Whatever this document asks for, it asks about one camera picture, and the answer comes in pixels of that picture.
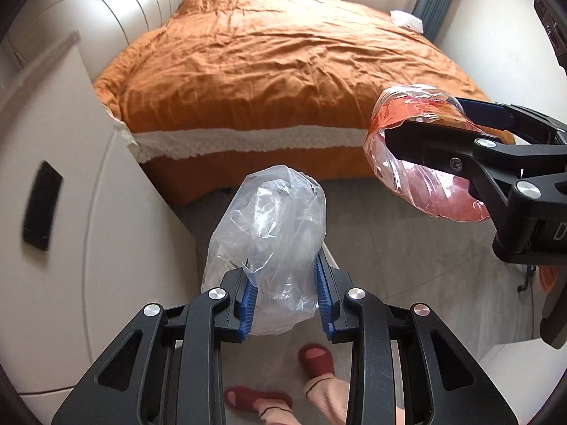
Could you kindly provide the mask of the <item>clear plastic bottle orange label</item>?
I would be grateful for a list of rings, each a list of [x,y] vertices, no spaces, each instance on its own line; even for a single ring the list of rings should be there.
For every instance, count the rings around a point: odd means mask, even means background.
[[[430,85],[385,89],[372,112],[363,143],[375,176],[421,212],[456,222],[489,218],[469,194],[465,152],[483,131],[459,100]]]

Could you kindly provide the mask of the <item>clear plastic bag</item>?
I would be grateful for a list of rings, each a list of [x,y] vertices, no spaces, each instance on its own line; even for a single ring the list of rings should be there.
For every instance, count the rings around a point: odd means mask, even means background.
[[[285,165],[247,176],[208,244],[202,289],[240,268],[258,290],[253,336],[285,333],[313,318],[314,264],[327,230],[320,184]]]

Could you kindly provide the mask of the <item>red slipper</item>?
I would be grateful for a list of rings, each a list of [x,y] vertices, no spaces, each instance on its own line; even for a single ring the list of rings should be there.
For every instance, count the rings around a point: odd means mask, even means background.
[[[228,387],[224,391],[225,404],[242,413],[260,413],[269,407],[292,408],[293,401],[286,394],[278,391],[259,391],[248,387]]]
[[[304,345],[298,352],[298,360],[309,379],[335,373],[332,353],[324,345]]]

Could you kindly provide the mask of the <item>white pillow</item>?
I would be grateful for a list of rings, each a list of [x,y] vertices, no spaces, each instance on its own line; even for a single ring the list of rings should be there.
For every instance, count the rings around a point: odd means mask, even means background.
[[[420,35],[424,34],[423,21],[421,18],[414,16],[412,13],[400,10],[390,12],[392,22],[401,28],[412,30]]]

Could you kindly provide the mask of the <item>white desk drawer cabinet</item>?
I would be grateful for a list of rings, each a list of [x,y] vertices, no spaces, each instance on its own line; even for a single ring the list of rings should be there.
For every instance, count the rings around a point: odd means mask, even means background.
[[[196,242],[99,102],[70,34],[1,95],[1,367],[47,424],[146,304],[199,290]]]

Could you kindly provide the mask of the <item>cream padded headboard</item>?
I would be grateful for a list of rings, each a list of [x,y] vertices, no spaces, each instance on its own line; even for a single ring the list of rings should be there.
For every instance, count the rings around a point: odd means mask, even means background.
[[[132,42],[166,23],[185,0],[27,0],[1,41],[8,67],[23,68],[48,45],[79,33],[94,81]]]

